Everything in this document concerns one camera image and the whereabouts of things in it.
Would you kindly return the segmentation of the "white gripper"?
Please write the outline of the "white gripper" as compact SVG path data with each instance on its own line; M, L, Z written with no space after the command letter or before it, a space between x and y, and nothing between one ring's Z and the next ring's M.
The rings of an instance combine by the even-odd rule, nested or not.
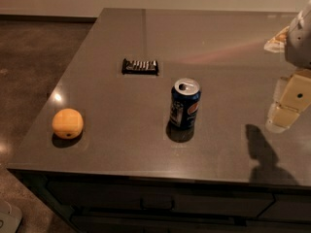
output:
M282 133L311 105L311 0L290 27L283 28L263 48L273 53L285 52L288 62L306 68L297 69L276 83L265 127L272 133Z

